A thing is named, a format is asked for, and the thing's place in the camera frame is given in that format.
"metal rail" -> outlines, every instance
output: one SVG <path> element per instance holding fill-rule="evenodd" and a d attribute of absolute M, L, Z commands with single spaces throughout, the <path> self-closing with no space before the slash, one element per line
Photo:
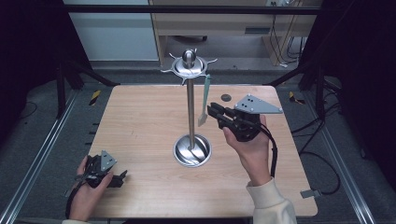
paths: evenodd
<path fill-rule="evenodd" d="M 305 99 L 308 101 L 312 114 L 317 118 L 318 116 L 316 110 L 313 107 L 314 99 L 310 94 L 305 94 Z M 364 200 L 352 174 L 349 172 L 346 163 L 341 157 L 337 145 L 332 140 L 332 136 L 330 135 L 326 125 L 323 126 L 321 133 L 323 141 L 327 145 L 327 149 L 334 164 L 334 168 L 340 175 L 344 190 L 346 191 L 346 195 L 348 196 L 352 207 L 355 210 L 356 216 L 362 224 L 375 224 L 375 219 L 370 211 L 370 208 Z"/>
<path fill-rule="evenodd" d="M 74 105 L 74 102 L 76 101 L 77 96 L 78 96 L 78 92 L 73 91 L 72 95 L 68 99 L 67 102 L 68 107 L 64 111 L 64 114 L 59 119 L 55 120 L 55 123 L 53 124 L 51 130 L 49 131 L 46 140 L 44 141 L 37 155 L 35 156 L 35 160 L 33 161 L 28 172 L 26 173 L 25 177 L 20 183 L 20 186 L 18 187 L 11 201 L 8 203 L 6 209 L 1 214 L 0 216 L 1 224 L 14 223 L 15 219 L 17 218 L 18 213 L 21 211 L 21 208 L 27 196 L 29 195 L 35 181 L 37 180 L 38 175 L 42 167 L 44 166 L 44 163 L 48 155 L 50 154 L 53 145 L 55 144 L 59 136 L 59 133 L 61 132 L 70 114 L 70 111 Z"/>
<path fill-rule="evenodd" d="M 341 13 L 342 8 L 322 7 L 235 7 L 235 6 L 137 6 L 137 5 L 42 5 L 46 9 L 62 9 L 84 13 L 199 13 L 199 14 L 269 14 L 323 15 Z"/>

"metal bracket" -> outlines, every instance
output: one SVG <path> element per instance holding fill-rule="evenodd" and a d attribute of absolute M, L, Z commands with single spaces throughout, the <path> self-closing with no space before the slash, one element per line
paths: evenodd
<path fill-rule="evenodd" d="M 115 160 L 112 156 L 110 156 L 110 154 L 108 154 L 105 150 L 102 150 L 101 168 L 100 168 L 102 172 L 111 168 L 116 163 L 117 163 L 117 160 Z"/>
<path fill-rule="evenodd" d="M 252 94 L 248 94 L 242 100 L 235 104 L 234 109 L 249 114 L 282 114 L 283 109 L 271 105 Z"/>
<path fill-rule="evenodd" d="M 305 198 L 310 198 L 310 197 L 317 198 L 317 197 L 322 196 L 322 193 L 318 189 L 315 189 L 315 190 L 312 190 L 312 189 L 302 190 L 300 193 L 301 193 L 301 196 L 304 199 Z"/>

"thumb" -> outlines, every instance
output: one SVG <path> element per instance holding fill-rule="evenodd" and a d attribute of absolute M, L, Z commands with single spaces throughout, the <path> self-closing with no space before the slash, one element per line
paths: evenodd
<path fill-rule="evenodd" d="M 100 185 L 97 188 L 100 189 L 106 189 L 107 186 L 110 184 L 111 179 L 113 178 L 113 172 L 110 171 L 107 173 L 107 175 L 102 179 L 102 182 L 100 183 Z"/>
<path fill-rule="evenodd" d="M 236 141 L 235 135 L 233 134 L 233 132 L 231 132 L 231 130 L 229 128 L 224 127 L 222 130 L 224 133 L 225 140 L 227 141 L 228 144 Z"/>

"cable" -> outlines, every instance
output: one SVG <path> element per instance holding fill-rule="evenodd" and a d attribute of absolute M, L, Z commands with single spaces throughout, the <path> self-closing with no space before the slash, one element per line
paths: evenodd
<path fill-rule="evenodd" d="M 254 125 L 253 127 L 255 129 L 261 131 L 265 135 L 267 135 L 267 137 L 269 138 L 269 140 L 272 143 L 272 146 L 273 146 L 273 148 L 272 148 L 273 157 L 272 157 L 272 161 L 271 161 L 270 176 L 271 177 L 275 177 L 276 162 L 277 162 L 277 145 L 276 145 L 276 141 L 275 141 L 274 137 L 271 135 L 270 130 L 264 124 L 260 123 L 260 126 L 259 125 Z"/>
<path fill-rule="evenodd" d="M 292 36 L 292 37 L 290 38 L 289 44 L 288 44 L 288 49 L 287 49 L 286 53 L 288 54 L 288 57 L 289 57 L 289 58 L 298 60 L 298 59 L 301 58 L 302 55 L 303 55 L 303 49 L 304 49 L 304 46 L 305 46 L 305 42 L 304 42 L 304 37 L 301 37 L 301 39 L 300 39 L 300 49 L 299 49 L 299 51 L 298 51 L 298 52 L 290 52 L 290 50 L 291 50 L 291 45 L 292 45 L 292 43 L 294 42 L 294 38 L 295 38 L 294 36 Z"/>
<path fill-rule="evenodd" d="M 316 153 L 307 152 L 307 151 L 302 152 L 301 155 L 311 155 L 311 156 L 318 157 L 319 159 L 321 159 L 322 161 L 324 161 L 324 162 L 334 171 L 335 176 L 337 177 L 337 186 L 335 187 L 335 189 L 333 189 L 333 190 L 331 190 L 331 191 L 320 191 L 321 194 L 323 194 L 323 195 L 331 195 L 331 194 L 334 194 L 335 192 L 337 192 L 337 191 L 340 189 L 340 187 L 341 187 L 340 175 L 337 174 L 337 172 L 335 171 L 335 168 L 334 168 L 326 159 L 324 159 L 323 157 L 319 156 L 319 155 L 316 154 Z"/>
<path fill-rule="evenodd" d="M 294 130 L 294 131 L 291 131 L 291 133 L 297 133 L 297 132 L 300 132 L 300 131 L 302 131 L 302 130 L 304 130 L 304 129 L 306 129 L 306 128 L 310 127 L 310 126 L 312 126 L 312 125 L 313 125 L 315 122 L 317 122 L 318 120 L 319 120 L 319 118 L 317 118 L 317 119 L 314 119 L 314 120 L 312 120 L 311 122 L 309 122 L 309 123 L 305 124 L 305 126 L 303 126 L 303 127 L 299 128 L 299 129 L 296 129 L 296 130 Z"/>
<path fill-rule="evenodd" d="M 33 103 L 33 102 L 26 102 L 26 104 L 32 104 L 32 105 L 34 105 L 34 106 L 35 106 L 35 109 L 33 109 L 33 111 L 30 112 L 29 114 L 20 117 L 20 119 L 26 119 L 27 117 L 32 116 L 32 115 L 37 111 L 37 108 L 38 108 L 37 104 L 35 104 L 35 103 Z"/>
<path fill-rule="evenodd" d="M 276 35 L 275 22 L 276 22 L 276 15 L 273 16 L 273 23 L 272 23 L 271 34 L 270 34 L 270 44 L 271 44 L 271 47 L 272 47 L 272 49 L 273 49 L 273 51 L 274 51 L 274 53 L 275 53 L 275 55 L 276 55 L 277 61 L 278 61 L 279 63 L 282 63 L 282 62 L 279 60 L 279 56 L 280 56 L 280 58 L 284 61 L 283 63 L 295 63 L 295 62 L 297 62 L 297 60 L 288 61 L 288 60 L 285 60 L 285 59 L 282 57 L 282 50 L 280 50 L 279 41 L 278 41 L 277 35 Z M 272 36 L 273 36 L 273 34 L 275 35 L 276 45 L 277 45 L 277 48 L 278 48 L 278 51 L 279 51 L 279 55 L 276 53 L 276 50 L 275 50 L 274 45 L 273 45 L 273 43 L 272 43 Z"/>
<path fill-rule="evenodd" d="M 314 131 L 314 133 L 311 135 L 311 137 L 308 139 L 308 141 L 306 141 L 305 145 L 301 148 L 301 150 L 298 152 L 299 155 L 301 155 L 305 148 L 308 146 L 308 144 L 312 141 L 312 139 L 314 139 L 315 135 L 317 135 L 317 133 L 323 128 L 324 126 L 324 121 L 322 121 L 319 126 L 317 127 L 317 129 Z"/>
<path fill-rule="evenodd" d="M 92 162 L 93 162 L 93 158 L 88 157 L 85 167 L 91 166 Z M 75 188 L 73 188 L 72 192 L 70 193 L 69 198 L 67 199 L 66 209 L 64 212 L 67 219 L 69 219 L 69 216 L 70 216 L 70 209 L 72 206 L 73 199 L 75 198 L 75 196 L 76 196 L 78 190 L 81 188 L 81 186 L 83 186 L 87 183 L 86 179 L 89 175 L 89 172 L 90 172 L 89 169 L 85 169 L 84 174 L 77 175 L 75 178 L 77 180 L 78 184 L 76 185 Z"/>
<path fill-rule="evenodd" d="M 331 91 L 331 92 L 329 92 L 329 93 L 327 93 L 326 95 L 323 96 L 323 100 L 326 100 L 327 97 L 329 97 L 331 95 L 336 95 L 336 94 L 337 94 L 337 92 Z"/>

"finger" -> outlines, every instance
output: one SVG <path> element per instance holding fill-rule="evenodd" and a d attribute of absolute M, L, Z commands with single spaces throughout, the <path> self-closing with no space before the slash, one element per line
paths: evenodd
<path fill-rule="evenodd" d="M 105 177 L 103 177 L 102 182 L 99 184 L 97 189 L 99 189 L 101 191 L 105 191 L 107 186 L 110 184 L 111 179 L 113 178 L 113 175 L 114 174 L 112 171 L 108 172 L 107 175 Z"/>
<path fill-rule="evenodd" d="M 260 122 L 264 125 L 267 126 L 267 118 L 265 117 L 264 114 L 260 115 Z"/>
<path fill-rule="evenodd" d="M 77 168 L 77 175 L 84 174 L 84 169 L 85 169 L 85 165 L 87 164 L 87 159 L 88 159 L 87 156 L 85 156 L 84 159 L 82 159 L 81 163 L 79 164 L 79 167 Z"/>
<path fill-rule="evenodd" d="M 224 133 L 225 140 L 227 141 L 228 144 L 236 140 L 235 135 L 233 134 L 233 132 L 231 132 L 229 128 L 224 127 L 222 130 Z"/>

